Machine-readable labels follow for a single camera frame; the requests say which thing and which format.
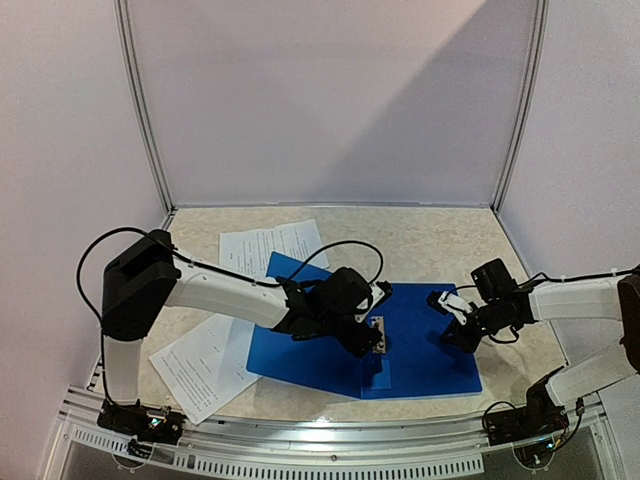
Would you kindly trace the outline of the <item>blue plastic folder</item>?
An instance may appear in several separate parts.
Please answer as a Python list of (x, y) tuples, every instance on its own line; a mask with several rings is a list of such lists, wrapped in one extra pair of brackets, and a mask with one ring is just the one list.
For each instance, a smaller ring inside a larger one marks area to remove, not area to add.
[(393, 284), (391, 297), (371, 312), (384, 320), (384, 354), (358, 359), (330, 337), (296, 342), (255, 327), (246, 368), (263, 377), (360, 400), (480, 394), (474, 356), (439, 340), (454, 317), (426, 303), (430, 293), (453, 287)]

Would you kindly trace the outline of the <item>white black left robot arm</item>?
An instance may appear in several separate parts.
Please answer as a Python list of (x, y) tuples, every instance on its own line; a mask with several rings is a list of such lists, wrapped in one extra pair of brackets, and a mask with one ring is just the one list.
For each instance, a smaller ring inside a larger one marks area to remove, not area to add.
[(295, 341), (329, 337), (357, 358), (383, 338), (365, 318), (392, 294), (378, 278), (340, 267), (325, 279), (295, 274), (256, 280), (198, 261), (179, 250), (166, 230), (139, 240), (103, 271), (103, 387), (111, 419), (128, 434), (148, 426), (138, 404), (141, 347), (165, 307), (182, 307), (249, 321)]

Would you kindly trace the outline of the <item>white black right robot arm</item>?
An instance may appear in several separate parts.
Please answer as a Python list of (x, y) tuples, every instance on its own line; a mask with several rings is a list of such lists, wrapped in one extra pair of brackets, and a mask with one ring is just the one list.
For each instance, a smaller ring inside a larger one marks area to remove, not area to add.
[(483, 338), (503, 329), (517, 334), (527, 325), (560, 320), (610, 320), (621, 323), (621, 339), (569, 367), (537, 381), (526, 392), (526, 404), (507, 413), (507, 423), (527, 436), (546, 427), (565, 425), (565, 405), (631, 377), (639, 371), (639, 270), (611, 270), (577, 277), (551, 278), (538, 273), (518, 283), (504, 262), (494, 259), (471, 277), (483, 305), (461, 298), (455, 289), (437, 291), (428, 305), (452, 320), (441, 342), (465, 353)]

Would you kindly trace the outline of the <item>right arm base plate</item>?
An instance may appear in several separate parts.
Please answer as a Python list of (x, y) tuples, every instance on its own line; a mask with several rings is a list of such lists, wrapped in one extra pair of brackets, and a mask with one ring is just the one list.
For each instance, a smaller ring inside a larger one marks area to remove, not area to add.
[(561, 430), (560, 437), (552, 440), (546, 447), (548, 451), (558, 450), (574, 437), (585, 412), (584, 400), (579, 397), (575, 402), (577, 422), (570, 429), (566, 409), (556, 406), (551, 400), (530, 399), (523, 407), (509, 404), (509, 409), (492, 413), (491, 410), (499, 404), (503, 404), (503, 401), (492, 404), (481, 417), (482, 428), (492, 446), (545, 436)]

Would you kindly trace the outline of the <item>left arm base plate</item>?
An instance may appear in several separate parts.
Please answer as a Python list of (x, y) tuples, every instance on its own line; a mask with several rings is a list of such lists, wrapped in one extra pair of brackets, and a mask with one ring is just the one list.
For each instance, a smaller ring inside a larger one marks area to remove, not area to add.
[(105, 400), (98, 415), (97, 425), (103, 429), (135, 437), (138, 442), (177, 445), (182, 437), (187, 417), (170, 407), (147, 408), (133, 405), (115, 405)]

